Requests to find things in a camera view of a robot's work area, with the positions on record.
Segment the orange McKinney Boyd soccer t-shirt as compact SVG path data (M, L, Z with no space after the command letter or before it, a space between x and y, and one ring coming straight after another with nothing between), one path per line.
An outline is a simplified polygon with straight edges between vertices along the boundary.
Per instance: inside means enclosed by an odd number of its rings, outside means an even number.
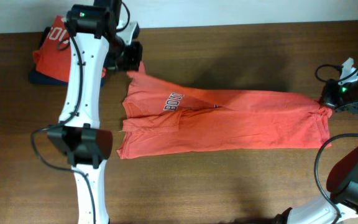
M332 110L297 93L203 90L129 72L121 159L228 149L318 148Z

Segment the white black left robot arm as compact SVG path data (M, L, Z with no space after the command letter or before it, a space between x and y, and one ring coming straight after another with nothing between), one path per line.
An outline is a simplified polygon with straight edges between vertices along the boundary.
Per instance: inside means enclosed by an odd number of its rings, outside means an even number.
M50 142L66 157L75 177L79 223L109 223L104 171L112 152L112 132L100 128L99 94L104 68L137 71L142 45L140 28L120 23L122 1L75 4L64 23L70 43L70 76L58 123L45 128Z

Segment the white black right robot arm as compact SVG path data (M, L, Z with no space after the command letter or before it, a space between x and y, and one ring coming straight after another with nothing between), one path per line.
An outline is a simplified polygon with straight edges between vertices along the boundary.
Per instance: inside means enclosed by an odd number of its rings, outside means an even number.
M319 103L336 112L358 113L358 68L349 58L336 70L337 80L325 81ZM276 215L274 224L298 223L342 223L358 218L358 146L337 162L331 169L326 186L322 187L318 177L319 160L326 146L341 138L358 138L358 133L339 134L331 137L320 147L314 161L314 179L320 195L296 208L288 208Z

